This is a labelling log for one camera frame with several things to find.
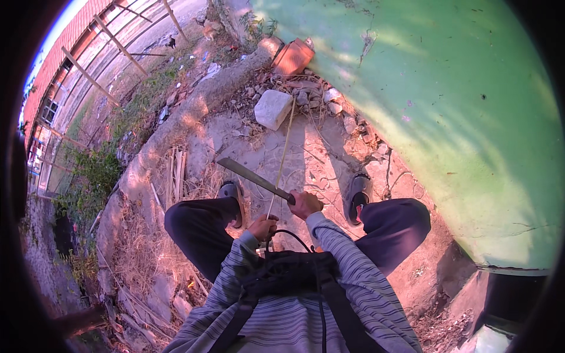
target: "black strap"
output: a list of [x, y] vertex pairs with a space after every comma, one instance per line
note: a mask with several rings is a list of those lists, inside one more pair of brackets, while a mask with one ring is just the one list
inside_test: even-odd
[[225, 327], [224, 331], [220, 334], [214, 345], [210, 348], [208, 353], [224, 353], [238, 338], [238, 333], [241, 331], [247, 320], [251, 317], [253, 310], [257, 306], [259, 299], [256, 297], [242, 297], [238, 302], [236, 313], [233, 319]]
[[336, 319], [337, 327], [344, 337], [345, 345], [351, 353], [385, 353], [386, 351], [374, 340], [361, 323], [361, 319], [345, 296], [343, 288], [327, 273], [321, 276], [321, 292]]

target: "gray striped sweater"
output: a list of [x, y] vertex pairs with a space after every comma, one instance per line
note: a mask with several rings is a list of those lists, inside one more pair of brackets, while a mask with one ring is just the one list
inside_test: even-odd
[[[377, 266], [334, 222], [321, 212], [306, 220], [322, 249], [336, 258], [351, 306], [369, 335], [387, 352], [421, 352], [402, 306]], [[207, 352], [228, 325], [237, 309], [240, 294], [238, 278], [248, 274], [257, 260], [259, 242], [249, 231], [234, 240], [232, 250], [221, 265], [206, 303], [194, 308], [165, 353]], [[345, 340], [326, 303], [328, 352], [348, 352]], [[318, 299], [311, 297], [261, 298], [252, 316], [241, 329], [245, 337], [229, 352], [320, 352], [322, 329]]]

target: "black pants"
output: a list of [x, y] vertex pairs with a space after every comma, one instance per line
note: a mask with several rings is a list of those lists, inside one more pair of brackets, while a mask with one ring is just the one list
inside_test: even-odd
[[[179, 202], [165, 214], [165, 229], [175, 244], [211, 282], [232, 248], [225, 227], [237, 211], [237, 201], [228, 197]], [[385, 276], [416, 250], [431, 228], [428, 210], [414, 199], [367, 204], [359, 218], [367, 235], [355, 244]]]

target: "green wall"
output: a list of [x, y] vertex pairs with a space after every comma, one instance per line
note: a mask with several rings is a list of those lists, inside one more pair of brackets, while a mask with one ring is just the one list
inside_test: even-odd
[[[312, 38], [309, 66], [403, 156], [479, 266], [551, 267], [563, 129], [541, 59], [502, 1], [250, 3], [285, 42]], [[360, 64], [364, 34], [376, 41]]]

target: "roof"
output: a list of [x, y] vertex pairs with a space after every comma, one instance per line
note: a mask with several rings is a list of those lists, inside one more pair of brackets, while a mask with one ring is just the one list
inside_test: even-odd
[[55, 41], [55, 44], [53, 44], [51, 50], [49, 50], [49, 53], [41, 64], [41, 68], [33, 82], [33, 85], [37, 88], [37, 90], [34, 93], [29, 93], [24, 106], [24, 121], [29, 122], [25, 131], [26, 147], [28, 145], [29, 136], [31, 135], [28, 129], [32, 128], [34, 118], [37, 116], [38, 109], [43, 97], [45, 96], [45, 92], [49, 88], [53, 77], [57, 74], [57, 71], [65, 60], [65, 54], [61, 50], [61, 47], [64, 46], [68, 50], [72, 50], [75, 43], [80, 39], [82, 34], [88, 29], [90, 23], [94, 20], [94, 15], [100, 14], [110, 4], [112, 4], [112, 0], [89, 0], [69, 22], [63, 32], [61, 32], [59, 38]]

